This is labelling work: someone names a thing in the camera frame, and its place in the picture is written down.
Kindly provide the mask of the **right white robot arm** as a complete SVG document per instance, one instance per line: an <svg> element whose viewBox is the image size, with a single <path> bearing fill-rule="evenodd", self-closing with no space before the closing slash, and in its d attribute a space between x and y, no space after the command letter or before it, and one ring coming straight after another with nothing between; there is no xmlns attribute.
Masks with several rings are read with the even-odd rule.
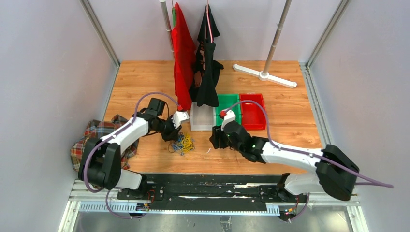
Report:
<svg viewBox="0 0 410 232"><path fill-rule="evenodd" d="M236 121L214 126L209 138L215 149L230 148L251 162L292 166L305 174L284 173L277 183L277 197L287 202L302 193L326 193L349 201L357 180L358 166L335 145L302 148L276 144L268 138L251 136Z"/></svg>

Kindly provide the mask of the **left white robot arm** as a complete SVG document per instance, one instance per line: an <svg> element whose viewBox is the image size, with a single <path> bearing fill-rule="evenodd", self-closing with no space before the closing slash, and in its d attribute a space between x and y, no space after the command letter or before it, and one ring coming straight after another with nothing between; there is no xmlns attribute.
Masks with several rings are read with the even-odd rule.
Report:
<svg viewBox="0 0 410 232"><path fill-rule="evenodd" d="M147 196L146 176L124 170L121 166L122 153L150 133L159 133L166 142L178 140L182 122L189 119L189 114L180 109L167 119L162 119L160 116L166 105L165 101L152 98L148 107L136 111L114 132L87 140L78 177L85 182L89 191L128 189L137 200Z"/></svg>

